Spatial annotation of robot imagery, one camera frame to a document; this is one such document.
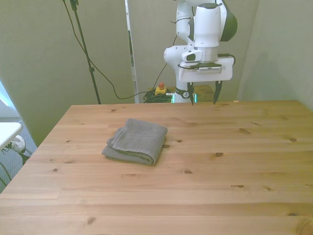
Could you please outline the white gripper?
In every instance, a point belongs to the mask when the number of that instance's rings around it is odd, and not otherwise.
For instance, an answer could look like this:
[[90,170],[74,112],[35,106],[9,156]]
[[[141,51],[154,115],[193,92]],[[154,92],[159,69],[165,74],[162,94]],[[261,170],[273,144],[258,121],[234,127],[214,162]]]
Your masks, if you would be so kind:
[[192,82],[216,81],[213,95],[213,104],[216,104],[222,90],[222,81],[232,79],[233,57],[219,57],[216,62],[210,64],[181,62],[178,65],[178,72],[179,81],[188,82],[187,91],[192,105],[194,105],[194,84]]

